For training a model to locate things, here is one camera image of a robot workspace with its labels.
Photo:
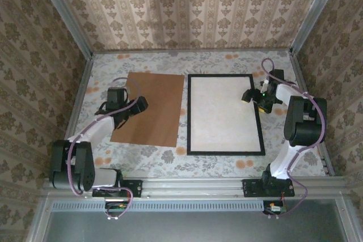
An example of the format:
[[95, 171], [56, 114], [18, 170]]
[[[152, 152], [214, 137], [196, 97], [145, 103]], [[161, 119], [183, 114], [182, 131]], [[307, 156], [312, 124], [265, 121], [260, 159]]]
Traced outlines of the small circuit board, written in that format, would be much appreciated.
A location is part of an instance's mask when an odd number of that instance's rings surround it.
[[118, 217], [128, 207], [128, 203], [123, 202], [106, 202], [105, 203], [105, 214], [108, 217]]
[[263, 207], [263, 213], [268, 216], [280, 215], [286, 212], [286, 206], [283, 200], [264, 201]]

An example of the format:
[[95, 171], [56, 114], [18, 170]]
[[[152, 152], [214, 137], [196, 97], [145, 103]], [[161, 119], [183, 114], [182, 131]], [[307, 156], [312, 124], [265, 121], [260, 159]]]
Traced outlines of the right small circuit board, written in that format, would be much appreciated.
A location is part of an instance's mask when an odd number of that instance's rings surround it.
[[264, 201], [263, 207], [263, 213], [268, 216], [280, 215], [286, 212], [286, 206], [283, 200]]

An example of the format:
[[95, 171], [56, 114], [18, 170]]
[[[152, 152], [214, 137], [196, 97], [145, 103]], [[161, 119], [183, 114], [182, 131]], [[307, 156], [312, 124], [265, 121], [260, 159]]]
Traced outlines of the left aluminium table side rail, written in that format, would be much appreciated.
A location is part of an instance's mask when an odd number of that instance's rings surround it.
[[88, 81], [90, 79], [91, 76], [91, 70], [93, 67], [93, 59], [90, 58], [86, 61], [86, 65], [85, 65], [85, 69], [83, 71], [82, 74], [82, 78], [81, 81], [79, 83], [79, 88], [77, 91], [77, 95], [75, 97], [74, 100], [74, 105], [73, 105], [73, 109], [71, 112], [71, 116], [70, 116], [70, 120], [69, 123], [67, 125], [67, 129], [66, 129], [66, 133], [65, 133], [65, 139], [71, 137], [72, 135], [74, 135], [75, 131], [76, 131], [76, 127], [77, 127], [77, 121], [79, 118], [79, 114], [81, 112], [82, 109], [82, 103], [84, 100], [84, 96], [86, 93], [86, 89], [88, 86]]

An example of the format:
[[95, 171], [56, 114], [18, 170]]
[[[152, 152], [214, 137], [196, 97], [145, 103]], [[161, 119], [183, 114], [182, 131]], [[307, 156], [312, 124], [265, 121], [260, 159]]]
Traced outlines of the aluminium lower frame bar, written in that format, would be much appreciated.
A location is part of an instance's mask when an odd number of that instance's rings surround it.
[[336, 206], [347, 242], [360, 242], [360, 233], [356, 227], [356, 213], [351, 200], [340, 196], [336, 199]]
[[36, 208], [26, 242], [43, 242], [52, 213], [53, 200], [50, 193], [41, 196]]

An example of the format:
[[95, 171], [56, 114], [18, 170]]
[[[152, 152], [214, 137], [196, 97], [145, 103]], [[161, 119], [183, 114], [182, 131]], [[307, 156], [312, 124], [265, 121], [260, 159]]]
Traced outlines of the brown backing board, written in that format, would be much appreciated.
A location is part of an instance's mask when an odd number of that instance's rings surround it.
[[135, 80], [148, 108], [113, 131], [111, 141], [137, 145], [176, 147], [184, 75], [130, 72], [126, 81], [129, 97], [137, 96]]

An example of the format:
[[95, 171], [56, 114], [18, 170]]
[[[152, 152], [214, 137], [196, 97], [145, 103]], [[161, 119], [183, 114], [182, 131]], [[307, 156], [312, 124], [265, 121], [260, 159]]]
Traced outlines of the aluminium table side rail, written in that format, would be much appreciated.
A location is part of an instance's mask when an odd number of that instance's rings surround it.
[[65, 133], [65, 139], [71, 137], [72, 135], [74, 135], [75, 131], [76, 131], [76, 127], [77, 127], [77, 121], [79, 118], [79, 114], [81, 112], [82, 109], [82, 103], [84, 100], [84, 96], [86, 93], [86, 89], [88, 86], [88, 81], [90, 79], [91, 76], [91, 70], [93, 67], [93, 59], [90, 58], [86, 61], [86, 65], [85, 65], [85, 69], [83, 71], [82, 74], [82, 78], [81, 81], [79, 83], [79, 88], [77, 91], [77, 95], [75, 97], [74, 100], [74, 105], [73, 105], [73, 109], [71, 112], [71, 116], [70, 116], [70, 120], [69, 123], [67, 125], [67, 129], [66, 129], [66, 133]]
[[[304, 91], [307, 91], [307, 85], [303, 78], [302, 70], [298, 63], [297, 57], [295, 55], [293, 55], [291, 52], [289, 52], [289, 57], [290, 57], [290, 61], [292, 63], [292, 67], [293, 67], [294, 74], [296, 76], [296, 80], [297, 80], [297, 84], [298, 84], [299, 88]], [[331, 159], [329, 157], [325, 143], [324, 142], [320, 143], [316, 147], [319, 151], [319, 155], [322, 160], [323, 168], [324, 168], [326, 174], [329, 176], [335, 176], [336, 173], [332, 166]]]

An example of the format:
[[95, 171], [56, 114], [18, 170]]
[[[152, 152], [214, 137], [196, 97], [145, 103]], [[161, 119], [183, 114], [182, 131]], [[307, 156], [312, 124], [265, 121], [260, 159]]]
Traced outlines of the floral patterned table cover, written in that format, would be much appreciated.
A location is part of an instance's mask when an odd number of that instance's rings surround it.
[[[106, 99], [112, 80], [130, 72], [160, 74], [251, 74], [254, 84], [265, 78], [262, 64], [270, 58], [274, 67], [283, 69], [285, 78], [295, 81], [293, 65], [287, 50], [249, 51], [169, 51], [96, 54], [92, 68], [86, 71], [87, 89], [77, 105], [77, 130], [84, 128]], [[270, 114], [261, 114], [265, 155], [263, 156], [191, 156], [187, 154], [187, 98], [181, 103], [178, 139], [175, 147], [157, 147], [113, 143], [103, 139], [94, 152], [95, 165], [119, 168], [129, 178], [157, 177], [255, 177], [272, 162], [284, 143], [283, 126], [287, 108], [274, 105]]]

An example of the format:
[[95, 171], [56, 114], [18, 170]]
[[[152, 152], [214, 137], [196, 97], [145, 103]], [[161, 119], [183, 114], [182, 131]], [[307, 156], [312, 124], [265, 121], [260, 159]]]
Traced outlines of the long aluminium mounting rail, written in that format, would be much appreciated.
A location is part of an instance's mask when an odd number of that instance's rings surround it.
[[[143, 178], [141, 196], [137, 201], [171, 201], [171, 200], [232, 200], [244, 199], [244, 178]], [[309, 176], [295, 177], [293, 183], [295, 196], [304, 195], [308, 189], [307, 199], [335, 199], [348, 194], [342, 177]]]

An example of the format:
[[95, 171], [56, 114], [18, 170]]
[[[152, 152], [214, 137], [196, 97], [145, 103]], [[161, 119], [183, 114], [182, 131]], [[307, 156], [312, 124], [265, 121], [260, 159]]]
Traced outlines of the left aluminium corner post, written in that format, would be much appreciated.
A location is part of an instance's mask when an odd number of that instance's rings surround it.
[[77, 22], [76, 17], [73, 15], [70, 6], [66, 3], [66, 0], [51, 0], [54, 7], [57, 9], [60, 17], [64, 21], [67, 29], [71, 33], [78, 48], [84, 55], [87, 61], [92, 59], [92, 49], [90, 43], [86, 40], [85, 35], [82, 32], [81, 25]]

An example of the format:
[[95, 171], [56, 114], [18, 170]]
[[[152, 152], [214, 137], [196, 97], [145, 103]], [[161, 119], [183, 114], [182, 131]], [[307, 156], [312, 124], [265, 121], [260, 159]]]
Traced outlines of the left small circuit board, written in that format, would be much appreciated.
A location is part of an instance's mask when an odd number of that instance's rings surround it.
[[106, 202], [105, 203], [105, 214], [108, 217], [118, 217], [128, 207], [128, 203], [123, 202]]

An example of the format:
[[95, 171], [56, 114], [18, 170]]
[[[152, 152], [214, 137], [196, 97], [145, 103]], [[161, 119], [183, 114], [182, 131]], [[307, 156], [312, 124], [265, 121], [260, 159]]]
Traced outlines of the grey metal sheet panel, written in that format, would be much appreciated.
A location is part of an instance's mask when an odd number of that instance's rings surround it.
[[334, 211], [276, 219], [256, 212], [54, 213], [44, 242], [348, 242]]

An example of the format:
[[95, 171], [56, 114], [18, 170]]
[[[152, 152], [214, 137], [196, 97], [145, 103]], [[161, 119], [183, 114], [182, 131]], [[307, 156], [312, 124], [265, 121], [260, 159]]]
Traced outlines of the right aluminium table side rail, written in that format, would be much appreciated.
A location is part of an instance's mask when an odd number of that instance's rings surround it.
[[[290, 61], [292, 63], [292, 67], [293, 67], [294, 74], [296, 76], [296, 80], [297, 80], [297, 84], [298, 84], [299, 88], [304, 91], [307, 91], [307, 85], [303, 78], [302, 70], [298, 63], [297, 57], [295, 55], [293, 55], [291, 52], [289, 52], [289, 57], [290, 57]], [[316, 147], [319, 151], [319, 155], [322, 160], [323, 168], [324, 168], [326, 174], [329, 176], [335, 176], [336, 173], [332, 166], [331, 159], [329, 157], [325, 143], [324, 142], [320, 143]]]

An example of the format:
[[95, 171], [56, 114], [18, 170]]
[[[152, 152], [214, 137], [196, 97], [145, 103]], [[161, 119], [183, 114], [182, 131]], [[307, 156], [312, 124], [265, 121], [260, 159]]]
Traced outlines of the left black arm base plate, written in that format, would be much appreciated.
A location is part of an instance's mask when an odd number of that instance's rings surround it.
[[125, 190], [119, 190], [120, 187], [128, 188], [132, 191], [134, 198], [140, 198], [142, 193], [142, 180], [122, 180], [114, 186], [106, 186], [104, 189], [94, 188], [92, 190], [93, 197], [104, 197], [104, 198], [126, 198], [129, 197], [129, 192]]

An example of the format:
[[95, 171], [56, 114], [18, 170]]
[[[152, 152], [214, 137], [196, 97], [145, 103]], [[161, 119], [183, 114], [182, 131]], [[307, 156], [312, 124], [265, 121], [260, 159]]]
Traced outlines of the aluminium corner post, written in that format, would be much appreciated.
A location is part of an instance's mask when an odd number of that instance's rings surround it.
[[302, 48], [309, 33], [322, 13], [328, 0], [313, 0], [297, 34], [290, 47], [291, 55], [296, 55]]
[[90, 43], [86, 40], [85, 35], [82, 32], [81, 25], [77, 22], [76, 17], [73, 15], [70, 6], [66, 3], [66, 0], [51, 0], [54, 7], [57, 9], [60, 17], [64, 21], [67, 29], [71, 33], [78, 48], [84, 55], [87, 61], [92, 59], [92, 49]]

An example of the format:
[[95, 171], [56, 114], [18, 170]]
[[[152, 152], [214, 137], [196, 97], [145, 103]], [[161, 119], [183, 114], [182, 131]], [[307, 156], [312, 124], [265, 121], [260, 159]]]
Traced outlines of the right aluminium corner post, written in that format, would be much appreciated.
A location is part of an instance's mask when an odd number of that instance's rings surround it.
[[309, 33], [322, 13], [328, 0], [313, 0], [297, 34], [290, 47], [291, 55], [296, 55], [302, 48]]

